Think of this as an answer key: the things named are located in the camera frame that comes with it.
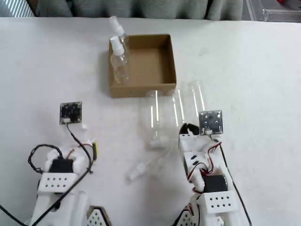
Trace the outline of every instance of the clear plastic tube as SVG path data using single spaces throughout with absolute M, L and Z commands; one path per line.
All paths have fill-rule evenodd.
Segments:
M 200 81 L 193 81 L 185 89 L 184 109 L 187 122 L 198 125 L 198 113 L 205 111 L 204 92 Z
M 162 110 L 162 92 L 158 90 L 151 90 L 146 95 L 147 109 L 147 127 L 149 130 L 149 146 L 151 148 L 162 148 L 165 146 L 165 136 L 161 125 L 161 110 Z

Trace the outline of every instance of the bottle cap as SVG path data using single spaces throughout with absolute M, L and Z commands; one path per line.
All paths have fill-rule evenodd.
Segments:
M 118 22 L 117 20 L 117 17 L 116 16 L 111 16 L 110 19 L 110 24 L 111 24 L 111 27 L 113 29 L 113 31 L 118 35 L 118 36 L 121 36 L 124 34 L 124 30 L 123 30 L 123 27 L 120 25 L 120 23 Z
M 120 56 L 120 55 L 124 54 L 124 48 L 117 36 L 113 36 L 112 38 L 110 38 L 110 41 L 111 41 L 113 53 L 115 56 Z

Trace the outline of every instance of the open cardboard box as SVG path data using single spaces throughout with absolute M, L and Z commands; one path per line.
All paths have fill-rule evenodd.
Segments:
M 111 97 L 145 97 L 149 90 L 160 90 L 163 95 L 175 89 L 174 55 L 169 34 L 129 36 L 130 82 L 121 85 L 114 80 L 109 61 Z M 109 44 L 109 57 L 112 46 Z

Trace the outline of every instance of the plastic bottle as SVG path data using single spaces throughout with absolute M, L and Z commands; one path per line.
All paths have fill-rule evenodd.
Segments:
M 116 16 L 111 16 L 110 17 L 110 24 L 111 24 L 111 27 L 112 27 L 113 31 L 118 36 L 123 48 L 125 49 L 126 54 L 128 55 L 128 50 L 129 50 L 128 36 L 124 32 L 123 27 L 118 22 Z
M 114 69 L 115 81 L 126 85 L 129 82 L 129 64 L 125 50 L 117 36 L 110 39 L 113 49 L 111 64 Z

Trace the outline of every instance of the white table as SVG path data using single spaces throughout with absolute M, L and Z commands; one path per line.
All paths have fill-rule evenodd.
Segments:
M 207 105 L 223 110 L 223 148 L 253 225 L 298 225 L 301 24 L 121 23 L 129 34 L 170 33 L 178 84 L 201 79 Z M 158 153 L 146 151 L 136 128 L 141 99 L 108 96 L 110 35 L 107 19 L 0 19 L 0 203 L 23 221 L 32 214 L 39 179 L 29 152 L 64 141 L 63 102 L 83 101 L 83 122 L 101 155 L 80 186 L 114 226 L 171 225 L 191 195 L 176 153 L 158 179 L 125 182 L 137 161 Z M 3 213 L 0 224 L 14 225 Z

